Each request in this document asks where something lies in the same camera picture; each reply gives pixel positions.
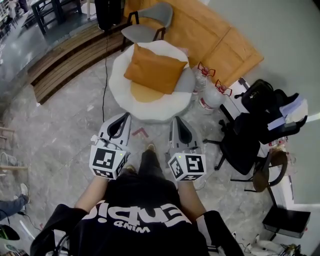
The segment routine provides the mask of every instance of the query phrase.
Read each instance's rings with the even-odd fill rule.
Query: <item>black t-shirt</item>
[[[108,183],[103,200],[89,214],[58,205],[33,241],[31,256],[53,251],[64,234],[69,241],[63,250],[72,256],[243,255],[218,212],[191,223],[180,209],[172,182],[122,175]]]

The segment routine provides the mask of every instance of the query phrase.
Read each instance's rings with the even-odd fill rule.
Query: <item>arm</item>
[[[91,209],[104,197],[108,182],[109,180],[106,178],[94,176],[90,185],[75,203],[74,208],[83,209],[89,213]]]
[[[198,217],[206,212],[201,203],[192,181],[178,182],[178,191],[183,213],[191,221],[195,222]]]

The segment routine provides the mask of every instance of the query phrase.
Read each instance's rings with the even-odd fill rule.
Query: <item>gray floor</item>
[[[46,34],[43,35],[37,23],[28,29],[22,27],[28,15],[22,16],[18,20],[16,28],[11,27],[8,36],[1,40],[5,44],[2,50],[3,64],[0,65],[0,113],[11,102],[12,98],[20,91],[21,86],[26,81],[27,70],[37,60],[44,56],[50,49],[58,43],[70,38],[78,31],[91,23],[96,23],[96,16],[87,20],[86,14],[70,13],[61,25],[56,21],[49,24]],[[45,16],[45,22],[53,19],[54,13]]]
[[[107,59],[109,76],[118,54]],[[27,165],[29,170],[7,172],[6,176],[0,176],[0,198],[11,200],[15,194],[19,194],[19,184],[26,183],[31,198],[26,207],[27,214],[37,227],[46,223],[58,204],[72,207],[93,178],[88,167],[92,144],[90,138],[97,134],[102,125],[105,79],[103,60],[69,82],[44,105],[37,106],[33,88],[28,85],[4,113],[5,125],[15,129],[13,140],[10,145],[6,145],[11,149],[6,152]],[[123,112],[108,88],[104,112],[106,119]],[[210,116],[203,116],[191,105],[183,118],[203,138],[222,139],[218,121],[224,115],[219,110]],[[128,146],[132,155],[129,163],[138,168],[146,144],[153,141],[161,167],[167,179],[172,179],[169,170],[165,169],[164,157],[169,149],[169,124],[132,121],[132,132],[141,127],[145,129],[148,138],[141,133],[130,136]],[[219,148],[209,144],[203,150],[208,174],[205,184],[196,184],[200,189],[200,199],[207,210],[219,211],[230,231],[236,231],[237,241],[246,245],[263,229],[262,220],[272,205],[270,196],[268,192],[244,192],[244,183],[230,182],[231,176],[234,178],[241,175],[228,162],[223,164],[220,171],[213,171],[214,164],[220,158]],[[22,237],[17,246],[28,252],[32,239],[23,231],[19,220],[24,222],[34,236],[38,231],[25,217],[15,215],[10,219],[11,226]]]

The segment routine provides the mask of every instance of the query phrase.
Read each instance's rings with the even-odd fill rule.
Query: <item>gray chair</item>
[[[129,25],[124,28],[121,33],[123,34],[123,42],[121,51],[123,52],[126,47],[126,39],[133,43],[149,43],[157,40],[161,32],[161,40],[165,38],[166,29],[171,25],[174,10],[169,3],[159,2],[155,5],[131,12],[128,17],[128,24],[131,24],[132,15],[135,16],[136,24]],[[139,18],[150,18],[160,22],[163,27],[155,30],[151,27],[139,24]]]

